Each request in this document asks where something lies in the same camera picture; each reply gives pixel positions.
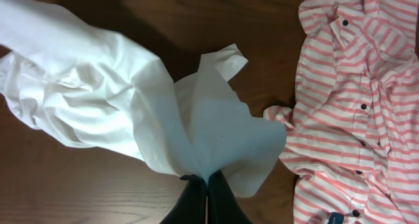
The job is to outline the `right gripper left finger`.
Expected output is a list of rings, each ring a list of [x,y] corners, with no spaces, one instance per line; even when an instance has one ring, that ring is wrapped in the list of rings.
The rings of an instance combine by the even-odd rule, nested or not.
[[[184,175],[187,181],[175,206],[160,224],[205,224],[206,223],[206,183],[196,175]]]

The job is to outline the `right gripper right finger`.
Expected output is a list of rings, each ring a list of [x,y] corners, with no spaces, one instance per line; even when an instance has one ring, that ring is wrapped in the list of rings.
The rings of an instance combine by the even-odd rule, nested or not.
[[[222,171],[217,171],[208,183],[209,224],[251,224],[240,208]]]

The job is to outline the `white t-shirt green logo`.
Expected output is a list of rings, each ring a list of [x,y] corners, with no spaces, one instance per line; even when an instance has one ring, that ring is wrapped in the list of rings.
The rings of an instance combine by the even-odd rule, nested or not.
[[[163,174],[221,170],[238,197],[257,192],[283,151],[284,126],[251,116],[228,85],[247,62],[236,45],[174,81],[129,38],[35,0],[1,0],[1,44],[9,109],[65,146],[101,147]]]

